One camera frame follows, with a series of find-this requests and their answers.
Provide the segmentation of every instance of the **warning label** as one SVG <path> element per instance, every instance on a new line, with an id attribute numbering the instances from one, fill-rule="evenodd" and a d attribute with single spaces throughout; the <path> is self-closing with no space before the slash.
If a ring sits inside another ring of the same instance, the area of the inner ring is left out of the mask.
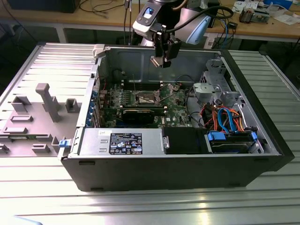
<path id="1" fill-rule="evenodd" d="M 142 154 L 142 134 L 112 133 L 109 153 L 111 155 Z"/>

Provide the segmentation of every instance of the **gray plastic part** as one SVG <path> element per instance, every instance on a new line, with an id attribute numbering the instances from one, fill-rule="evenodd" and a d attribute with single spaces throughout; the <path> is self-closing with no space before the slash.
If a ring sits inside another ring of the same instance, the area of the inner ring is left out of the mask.
<path id="1" fill-rule="evenodd" d="M 52 121 L 58 122 L 60 120 L 60 116 L 58 115 L 56 106 L 49 94 L 49 88 L 50 86 L 47 83 L 38 83 L 36 87 L 36 93 L 42 97 Z"/>
<path id="2" fill-rule="evenodd" d="M 31 122 L 33 121 L 33 117 L 31 115 L 24 115 L 24 116 L 12 116 L 10 120 L 15 122 Z"/>
<path id="3" fill-rule="evenodd" d="M 51 142 L 51 146 L 53 147 L 53 149 L 56 151 L 56 152 L 59 152 L 60 150 L 60 147 L 59 147 L 59 141 L 57 140 L 57 137 L 54 137 L 52 142 Z"/>
<path id="4" fill-rule="evenodd" d="M 55 97 L 55 96 L 51 96 L 51 98 L 52 98 L 52 102 L 53 102 L 55 108 L 57 109 L 57 111 L 59 111 L 59 109 L 60 109 L 60 104 L 58 103 L 56 97 Z M 43 107 L 44 107 L 44 109 L 45 109 L 45 112 L 47 112 L 48 109 L 47 109 L 47 107 L 45 106 L 45 104 L 42 104 L 42 105 L 43 105 Z"/>
<path id="5" fill-rule="evenodd" d="M 16 96 L 13 102 L 11 103 L 15 111 L 18 113 L 26 113 L 27 110 L 25 108 L 25 105 L 30 105 L 30 104 L 31 103 L 26 96 Z"/>
<path id="6" fill-rule="evenodd" d="M 79 113 L 80 111 L 75 98 L 68 98 L 66 100 L 65 106 L 68 113 Z"/>
<path id="7" fill-rule="evenodd" d="M 50 142 L 53 139 L 51 134 L 39 135 L 36 138 L 39 142 Z"/>
<path id="8" fill-rule="evenodd" d="M 3 132 L 9 134 L 26 134 L 27 131 L 26 127 L 7 127 Z"/>
<path id="9" fill-rule="evenodd" d="M 53 123 L 49 114 L 45 112 L 42 103 L 32 102 L 31 105 L 26 105 L 25 107 L 28 111 L 26 115 L 31 115 L 33 117 L 33 121 L 13 122 L 11 120 L 7 120 L 4 128 L 26 127 L 28 132 L 20 136 L 11 134 L 11 138 L 9 137 L 9 134 L 0 136 L 0 143 L 4 143 L 10 149 L 8 154 L 0 154 L 0 157 L 7 157 L 8 155 L 10 157 L 57 156 L 57 151 L 54 149 L 55 147 L 51 145 L 53 138 L 51 138 L 49 141 L 39 142 L 36 138 L 31 138 L 30 136 L 51 134 L 52 137 L 55 136 L 58 141 L 73 138 L 76 129 L 76 122 L 78 120 L 78 113 L 68 113 L 65 103 L 60 103 L 60 121 L 58 123 Z M 16 111 L 12 111 L 11 118 L 13 116 L 19 115 Z M 32 145 L 39 143 L 46 143 L 51 152 L 33 152 L 31 150 Z"/>
<path id="10" fill-rule="evenodd" d="M 13 140 L 11 140 L 8 136 L 1 136 L 0 137 L 0 142 L 12 142 Z"/>
<path id="11" fill-rule="evenodd" d="M 35 153 L 50 152 L 50 148 L 47 144 L 33 144 L 31 148 Z"/>
<path id="12" fill-rule="evenodd" d="M 6 145 L 0 144 L 0 152 L 7 153 L 8 151 L 9 148 Z"/>

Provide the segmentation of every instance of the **blue cable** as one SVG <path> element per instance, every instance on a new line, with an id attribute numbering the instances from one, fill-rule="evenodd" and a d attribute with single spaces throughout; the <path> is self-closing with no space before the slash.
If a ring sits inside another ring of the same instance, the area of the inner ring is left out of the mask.
<path id="1" fill-rule="evenodd" d="M 228 27 L 227 27 L 227 24 L 226 24 L 226 22 L 224 20 L 221 20 L 221 22 L 223 22 L 223 24 L 225 26 L 225 31 L 226 31 L 225 39 L 224 39 L 224 42 L 223 42 L 223 44 L 221 46 L 221 49 L 223 49 L 223 47 L 224 47 L 224 45 L 226 43 L 226 40 L 227 40 L 227 36 L 228 36 Z"/>
<path id="2" fill-rule="evenodd" d="M 233 116 L 231 115 L 230 111 L 229 111 L 228 109 L 225 109 L 225 108 L 221 108 L 221 109 L 219 110 L 219 112 L 217 113 L 217 121 L 218 121 L 220 127 L 223 128 L 224 131 L 225 131 L 226 133 L 229 133 L 229 131 L 227 130 L 227 128 L 224 127 L 223 124 L 222 124 L 221 114 L 222 114 L 222 111 L 223 111 L 223 110 L 226 110 L 226 112 L 227 112 L 227 114 L 228 114 L 228 119 L 229 119 L 230 128 L 231 128 L 231 130 L 232 130 L 233 132 L 235 132 L 235 131 L 236 131 L 236 127 L 235 127 L 235 125 L 234 125 L 234 123 L 233 123 Z"/>

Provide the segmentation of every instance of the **blue latch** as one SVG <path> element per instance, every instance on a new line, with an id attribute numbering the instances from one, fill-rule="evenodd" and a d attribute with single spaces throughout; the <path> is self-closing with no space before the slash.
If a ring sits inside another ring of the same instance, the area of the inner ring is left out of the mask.
<path id="1" fill-rule="evenodd" d="M 207 137 L 208 137 L 209 141 L 212 141 L 212 140 L 216 140 L 216 141 L 226 140 L 225 134 L 222 133 L 222 132 L 209 132 Z"/>
<path id="2" fill-rule="evenodd" d="M 68 148 L 71 147 L 72 139 L 61 140 L 58 144 L 60 148 Z"/>
<path id="3" fill-rule="evenodd" d="M 255 132 L 252 132 L 251 133 L 251 136 L 253 137 L 253 140 L 256 141 L 257 140 L 257 135 Z"/>

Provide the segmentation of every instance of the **electronic equipment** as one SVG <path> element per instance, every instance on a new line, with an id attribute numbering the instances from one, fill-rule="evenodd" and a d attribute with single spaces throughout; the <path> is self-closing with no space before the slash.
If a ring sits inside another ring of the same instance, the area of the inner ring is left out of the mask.
<path id="1" fill-rule="evenodd" d="M 12 9 L 73 13 L 80 0 L 7 0 Z"/>
<path id="2" fill-rule="evenodd" d="M 129 5 L 129 0 L 126 0 L 126 10 Z M 219 9 L 230 15 L 216 15 Z M 214 19 L 231 16 L 233 11 L 216 1 L 209 4 L 208 0 L 149 0 L 133 23 L 133 29 L 145 39 L 143 45 L 153 43 L 155 54 L 151 62 L 156 67 L 167 68 L 177 57 L 182 41 L 198 44 Z"/>
<path id="3" fill-rule="evenodd" d="M 0 157 L 57 156 L 82 191 L 244 187 L 294 158 L 274 125 L 285 114 L 272 112 L 286 111 L 287 98 L 297 104 L 299 93 L 286 87 L 281 99 L 250 86 L 272 77 L 284 88 L 268 57 L 181 49 L 169 68 L 157 68 L 153 53 L 37 46 L 2 99 Z M 262 61 L 269 75 L 258 71 Z"/>
<path id="4" fill-rule="evenodd" d="M 266 9 L 255 9 L 251 18 L 251 22 L 255 23 L 267 23 L 270 19 L 270 14 Z"/>
<path id="5" fill-rule="evenodd" d="M 243 8 L 243 11 L 241 12 L 239 19 L 241 23 L 250 23 L 251 19 L 254 15 L 254 10 L 252 8 Z"/>
<path id="6" fill-rule="evenodd" d="M 93 52 L 97 73 L 59 152 L 80 190 L 244 187 L 293 159 L 228 51 L 180 50 L 168 69 L 149 63 L 152 48 Z"/>

